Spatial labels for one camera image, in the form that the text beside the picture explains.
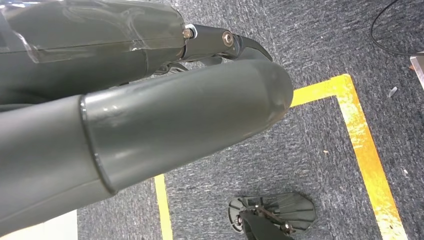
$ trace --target black foot plate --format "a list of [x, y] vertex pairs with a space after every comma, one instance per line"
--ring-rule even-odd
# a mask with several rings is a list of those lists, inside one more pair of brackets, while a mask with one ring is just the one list
[[314, 204], [295, 192], [268, 196], [235, 197], [229, 202], [228, 218], [231, 227], [236, 232], [243, 233], [243, 227], [237, 224], [239, 212], [255, 208], [255, 206], [262, 206], [281, 220], [289, 222], [296, 234], [308, 229], [317, 218]]

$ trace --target gray plastic cover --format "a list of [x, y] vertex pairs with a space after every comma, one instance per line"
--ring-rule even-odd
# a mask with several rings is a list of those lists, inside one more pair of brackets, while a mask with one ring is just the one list
[[0, 1], [0, 54], [49, 63], [185, 45], [170, 6], [139, 0]]
[[281, 66], [241, 60], [90, 93], [81, 105], [98, 165], [117, 191], [262, 132], [292, 98]]

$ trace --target plastic wrap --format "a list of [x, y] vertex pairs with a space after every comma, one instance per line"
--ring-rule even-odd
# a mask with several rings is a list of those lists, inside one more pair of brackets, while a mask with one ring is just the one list
[[170, 6], [138, 0], [0, 0], [0, 54], [49, 63], [185, 45]]

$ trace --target yellow floor marking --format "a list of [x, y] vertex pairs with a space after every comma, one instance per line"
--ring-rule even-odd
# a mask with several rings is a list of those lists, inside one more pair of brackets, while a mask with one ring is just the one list
[[159, 206], [160, 229], [163, 240], [173, 240], [170, 209], [168, 207], [167, 187], [163, 174], [154, 177], [157, 205]]
[[[340, 75], [294, 91], [291, 107], [336, 96], [384, 240], [407, 240], [351, 77]], [[154, 178], [163, 240], [173, 240], [165, 177]]]

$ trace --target gray carpet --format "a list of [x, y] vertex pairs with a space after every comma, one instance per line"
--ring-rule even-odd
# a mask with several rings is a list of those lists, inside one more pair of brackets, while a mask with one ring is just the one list
[[[424, 239], [424, 90], [408, 57], [383, 52], [368, 36], [389, 0], [155, 2], [172, 4], [187, 23], [256, 39], [296, 88], [350, 74], [408, 238]], [[390, 48], [424, 50], [423, 4], [400, 1], [381, 17], [375, 35]], [[241, 240], [227, 223], [229, 199], [287, 191], [303, 193], [317, 208], [317, 222], [296, 240], [382, 239], [335, 98], [295, 107], [269, 131], [165, 180], [174, 240]], [[80, 240], [162, 239], [153, 181], [78, 210], [78, 234]]]

